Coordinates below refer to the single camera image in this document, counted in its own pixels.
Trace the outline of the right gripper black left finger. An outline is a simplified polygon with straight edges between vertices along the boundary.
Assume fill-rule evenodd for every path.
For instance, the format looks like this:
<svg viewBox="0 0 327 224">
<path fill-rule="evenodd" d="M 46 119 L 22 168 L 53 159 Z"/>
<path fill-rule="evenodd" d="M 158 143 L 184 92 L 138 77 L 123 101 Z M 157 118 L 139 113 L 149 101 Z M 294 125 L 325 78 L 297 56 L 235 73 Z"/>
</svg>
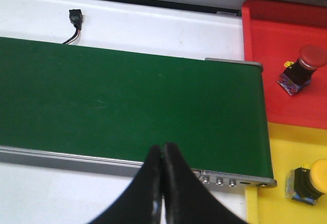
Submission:
<svg viewBox="0 0 327 224">
<path fill-rule="evenodd" d="M 161 150 L 158 145 L 154 145 L 130 185 L 90 223 L 160 223 L 160 183 Z"/>
</svg>

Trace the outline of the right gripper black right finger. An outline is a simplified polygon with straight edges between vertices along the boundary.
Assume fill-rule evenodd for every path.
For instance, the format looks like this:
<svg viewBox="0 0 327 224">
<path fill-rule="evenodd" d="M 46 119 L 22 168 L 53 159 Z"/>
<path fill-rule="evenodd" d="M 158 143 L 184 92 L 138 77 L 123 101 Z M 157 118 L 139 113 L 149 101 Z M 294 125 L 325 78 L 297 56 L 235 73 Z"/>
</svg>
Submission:
<svg viewBox="0 0 327 224">
<path fill-rule="evenodd" d="M 167 223 L 245 223 L 196 178 L 176 144 L 164 145 L 162 162 Z"/>
</svg>

